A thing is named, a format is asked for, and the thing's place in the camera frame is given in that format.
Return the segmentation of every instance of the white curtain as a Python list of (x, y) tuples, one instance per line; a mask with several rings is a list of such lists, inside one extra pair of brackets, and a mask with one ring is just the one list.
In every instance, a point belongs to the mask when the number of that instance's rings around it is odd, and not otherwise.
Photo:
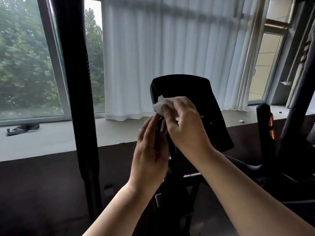
[(243, 110), (264, 4), (102, 0), (106, 119), (151, 116), (151, 81), (169, 74), (205, 77), (221, 109)]

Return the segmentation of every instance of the white tissue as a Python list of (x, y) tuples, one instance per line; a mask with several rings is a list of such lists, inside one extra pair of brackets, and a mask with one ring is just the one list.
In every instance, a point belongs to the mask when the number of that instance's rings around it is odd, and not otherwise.
[(167, 104), (171, 108), (174, 108), (174, 106), (171, 103), (167, 102), (162, 95), (158, 97), (158, 102), (153, 104), (152, 107), (155, 111), (158, 112), (158, 114), (163, 115), (162, 106), (164, 104)]

